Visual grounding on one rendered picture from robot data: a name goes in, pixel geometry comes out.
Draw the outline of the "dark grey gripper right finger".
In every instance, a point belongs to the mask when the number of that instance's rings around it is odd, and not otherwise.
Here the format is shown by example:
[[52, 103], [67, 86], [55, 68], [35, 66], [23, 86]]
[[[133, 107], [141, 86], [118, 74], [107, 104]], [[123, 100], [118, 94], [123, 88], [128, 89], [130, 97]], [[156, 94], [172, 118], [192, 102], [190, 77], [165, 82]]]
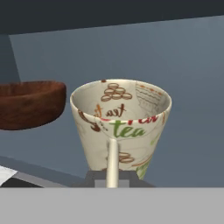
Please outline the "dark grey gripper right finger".
[[153, 187], [152, 184], [145, 182], [143, 180], [140, 180], [135, 171], [119, 171], [118, 186], [119, 187], [132, 187], [132, 188]]

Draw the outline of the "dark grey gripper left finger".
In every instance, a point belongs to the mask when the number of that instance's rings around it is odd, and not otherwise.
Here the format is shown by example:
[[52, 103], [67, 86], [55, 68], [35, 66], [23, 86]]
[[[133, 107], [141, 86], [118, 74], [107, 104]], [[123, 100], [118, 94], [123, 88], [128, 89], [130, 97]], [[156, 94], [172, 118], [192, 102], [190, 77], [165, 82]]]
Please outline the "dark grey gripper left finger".
[[79, 188], [105, 188], [106, 172], [105, 171], [89, 171], [85, 179], [79, 184], [72, 184], [72, 187]]

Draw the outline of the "cream printed tea cup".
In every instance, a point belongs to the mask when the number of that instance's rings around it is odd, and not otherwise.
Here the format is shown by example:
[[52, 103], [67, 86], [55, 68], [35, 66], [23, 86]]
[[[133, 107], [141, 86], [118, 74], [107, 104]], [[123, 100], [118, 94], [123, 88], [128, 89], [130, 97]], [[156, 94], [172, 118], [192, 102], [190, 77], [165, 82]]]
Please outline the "cream printed tea cup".
[[172, 109], [162, 88], [140, 80], [97, 80], [76, 88], [70, 106], [91, 171], [107, 170], [114, 139], [119, 170], [144, 178]]

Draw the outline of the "brown wooden bowl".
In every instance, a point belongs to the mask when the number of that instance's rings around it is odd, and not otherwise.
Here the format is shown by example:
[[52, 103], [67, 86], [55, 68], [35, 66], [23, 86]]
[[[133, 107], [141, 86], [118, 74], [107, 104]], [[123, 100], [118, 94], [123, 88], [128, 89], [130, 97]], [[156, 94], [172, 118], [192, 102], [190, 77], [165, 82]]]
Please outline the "brown wooden bowl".
[[0, 130], [27, 130], [63, 113], [67, 87], [55, 80], [0, 84]]

